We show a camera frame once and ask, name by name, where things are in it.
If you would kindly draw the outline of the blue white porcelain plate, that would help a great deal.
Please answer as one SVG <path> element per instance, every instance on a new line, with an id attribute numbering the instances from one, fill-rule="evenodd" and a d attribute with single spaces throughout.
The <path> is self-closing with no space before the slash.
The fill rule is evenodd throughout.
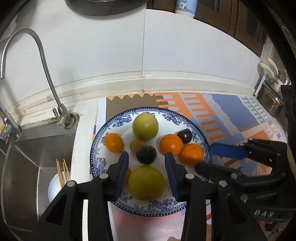
<path id="1" fill-rule="evenodd" d="M 134 170 L 141 166 L 135 154 L 130 150 L 130 142 L 134 139 L 132 124 L 135 118 L 141 113 L 150 113 L 158 121 L 159 132 L 147 143 L 155 149 L 159 148 L 159 141 L 167 134 L 177 134 L 188 128 L 192 132 L 192 144 L 198 144 L 204 150 L 203 160 L 211 163 L 212 156 L 209 152 L 209 144 L 198 126 L 184 117 L 169 109 L 156 107 L 141 107 L 126 110 L 107 121 L 97 132 L 90 151 L 90 171 L 93 177 L 99 176 L 107 171 L 110 165 L 117 163 L 119 154 L 110 152 L 104 144 L 105 136 L 109 133 L 116 133 L 121 136 L 125 149 L 129 155 L 129 168 Z M 179 212 L 186 207 L 185 202 L 177 202 L 171 194 L 170 184 L 166 182 L 163 194 L 155 200 L 137 200 L 124 187 L 118 200 L 114 202 L 118 208 L 140 216 L 165 216 Z"/>

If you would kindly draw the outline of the wooden chopsticks in sink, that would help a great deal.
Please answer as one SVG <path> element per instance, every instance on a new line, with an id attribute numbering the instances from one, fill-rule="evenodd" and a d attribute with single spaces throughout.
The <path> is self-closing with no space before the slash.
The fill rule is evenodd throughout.
<path id="1" fill-rule="evenodd" d="M 56 167 L 57 167 L 57 174 L 58 174 L 58 180 L 60 187 L 63 188 L 64 185 L 70 181 L 70 171 L 68 169 L 66 160 L 63 159 L 63 161 L 60 163 L 58 159 L 56 159 Z"/>

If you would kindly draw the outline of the dark plum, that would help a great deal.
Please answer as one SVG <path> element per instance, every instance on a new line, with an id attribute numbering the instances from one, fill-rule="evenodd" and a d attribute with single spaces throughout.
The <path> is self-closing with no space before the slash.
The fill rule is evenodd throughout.
<path id="1" fill-rule="evenodd" d="M 156 149 L 153 146 L 144 146 L 137 150 L 136 158 L 145 165 L 151 164 L 157 156 Z"/>
<path id="2" fill-rule="evenodd" d="M 177 136 L 182 140 L 183 144 L 188 144 L 192 140 L 192 132 L 188 128 L 179 131 Z"/>

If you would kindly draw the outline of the white blue soap dispenser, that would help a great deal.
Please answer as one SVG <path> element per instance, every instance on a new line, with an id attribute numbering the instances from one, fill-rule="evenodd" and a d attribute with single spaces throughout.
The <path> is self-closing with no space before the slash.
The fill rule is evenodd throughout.
<path id="1" fill-rule="evenodd" d="M 177 0 L 175 13 L 194 18 L 198 0 Z"/>

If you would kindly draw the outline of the colourful patterned table mat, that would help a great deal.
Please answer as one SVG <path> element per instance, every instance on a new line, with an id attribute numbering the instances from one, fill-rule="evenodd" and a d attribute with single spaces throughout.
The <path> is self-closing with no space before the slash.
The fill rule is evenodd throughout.
<path id="1" fill-rule="evenodd" d="M 93 138 L 114 116 L 133 108 L 156 107 L 183 115 L 204 134 L 208 144 L 236 145 L 248 138 L 285 141 L 283 128 L 254 97 L 213 93 L 152 93 L 100 98 Z M 115 240 L 180 238 L 186 209 L 165 216 L 140 216 L 109 204 Z"/>

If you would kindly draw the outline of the small yellow fruit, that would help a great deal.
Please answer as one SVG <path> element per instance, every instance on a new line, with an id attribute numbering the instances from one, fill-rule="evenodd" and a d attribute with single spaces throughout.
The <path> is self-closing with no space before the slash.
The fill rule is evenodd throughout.
<path id="1" fill-rule="evenodd" d="M 141 140 L 140 138 L 134 138 L 130 142 L 130 150 L 134 154 L 136 154 L 140 148 L 145 147 L 145 146 L 147 146 L 147 143 L 145 141 Z"/>

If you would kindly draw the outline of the large chrome kitchen faucet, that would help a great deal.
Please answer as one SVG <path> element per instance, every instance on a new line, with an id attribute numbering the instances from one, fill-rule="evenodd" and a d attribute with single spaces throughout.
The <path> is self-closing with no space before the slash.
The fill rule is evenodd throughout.
<path id="1" fill-rule="evenodd" d="M 1 119 L 4 123 L 4 128 L 1 131 L 1 140 L 6 144 L 9 140 L 10 135 L 18 137 L 21 133 L 21 127 L 15 122 L 11 114 L 4 108 L 3 104 L 1 106 Z"/>

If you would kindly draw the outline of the stainless steel sink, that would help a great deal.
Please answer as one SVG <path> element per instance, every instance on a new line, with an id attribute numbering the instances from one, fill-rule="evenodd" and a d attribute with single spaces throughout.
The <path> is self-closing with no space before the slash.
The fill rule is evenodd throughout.
<path id="1" fill-rule="evenodd" d="M 31 232 L 50 204 L 48 187 L 57 174 L 56 161 L 71 164 L 76 126 L 55 123 L 23 130 L 8 149 L 1 185 L 1 205 L 7 226 Z"/>

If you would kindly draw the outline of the yellow pear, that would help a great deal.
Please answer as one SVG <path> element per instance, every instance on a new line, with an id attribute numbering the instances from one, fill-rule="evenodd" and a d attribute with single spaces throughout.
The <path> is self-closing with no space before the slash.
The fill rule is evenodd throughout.
<path id="1" fill-rule="evenodd" d="M 140 201 L 156 200 L 165 191 L 166 181 L 163 174 L 150 165 L 134 169 L 128 178 L 130 194 Z"/>

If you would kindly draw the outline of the orange tangerine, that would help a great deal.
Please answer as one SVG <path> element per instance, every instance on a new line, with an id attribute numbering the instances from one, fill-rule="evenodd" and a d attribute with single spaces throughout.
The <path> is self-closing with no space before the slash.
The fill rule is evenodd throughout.
<path id="1" fill-rule="evenodd" d="M 126 175 L 125 175 L 125 182 L 124 182 L 124 185 L 127 186 L 128 185 L 128 180 L 129 180 L 129 177 L 130 177 L 130 174 L 131 174 L 131 169 L 128 168 L 127 169 L 127 172 L 126 172 Z"/>
<path id="2" fill-rule="evenodd" d="M 116 133 L 108 133 L 104 138 L 106 148 L 115 154 L 119 154 L 124 150 L 124 142 L 121 136 Z"/>
<path id="3" fill-rule="evenodd" d="M 186 145 L 180 152 L 179 159 L 184 165 L 193 167 L 197 163 L 203 161 L 204 150 L 198 144 Z"/>

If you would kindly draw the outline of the dark plum front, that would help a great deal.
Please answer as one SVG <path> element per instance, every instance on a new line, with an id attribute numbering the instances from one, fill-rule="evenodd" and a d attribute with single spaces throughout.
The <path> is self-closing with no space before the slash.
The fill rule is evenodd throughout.
<path id="1" fill-rule="evenodd" d="M 136 158 L 145 165 L 151 164 L 157 156 L 156 149 L 153 146 L 144 146 L 137 150 Z"/>

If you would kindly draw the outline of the dark plum back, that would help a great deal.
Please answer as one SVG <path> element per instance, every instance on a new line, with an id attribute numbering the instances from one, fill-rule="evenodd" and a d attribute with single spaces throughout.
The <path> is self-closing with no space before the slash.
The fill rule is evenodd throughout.
<path id="1" fill-rule="evenodd" d="M 188 128 L 179 131 L 177 136 L 182 140 L 183 144 L 188 144 L 192 140 L 192 132 Z"/>

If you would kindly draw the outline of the green yellow apple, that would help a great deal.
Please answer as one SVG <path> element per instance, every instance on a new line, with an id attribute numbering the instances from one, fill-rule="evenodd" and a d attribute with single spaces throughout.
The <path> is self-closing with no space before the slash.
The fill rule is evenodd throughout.
<path id="1" fill-rule="evenodd" d="M 151 113 L 141 113 L 134 119 L 132 130 L 137 138 L 149 141 L 158 134 L 159 124 Z"/>

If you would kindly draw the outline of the stainless steel pot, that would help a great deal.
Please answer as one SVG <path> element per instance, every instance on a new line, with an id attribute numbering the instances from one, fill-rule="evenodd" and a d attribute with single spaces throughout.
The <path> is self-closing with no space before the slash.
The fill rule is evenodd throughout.
<path id="1" fill-rule="evenodd" d="M 262 84 L 257 99 L 272 117 L 278 117 L 283 108 L 283 101 L 266 83 Z"/>

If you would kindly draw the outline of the large orange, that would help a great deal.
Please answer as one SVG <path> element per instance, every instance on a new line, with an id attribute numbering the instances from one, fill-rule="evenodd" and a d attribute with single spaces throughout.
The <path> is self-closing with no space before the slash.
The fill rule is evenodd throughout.
<path id="1" fill-rule="evenodd" d="M 168 134 L 161 138 L 159 142 L 159 152 L 165 155 L 171 152 L 173 156 L 178 156 L 183 149 L 182 140 L 175 134 Z"/>

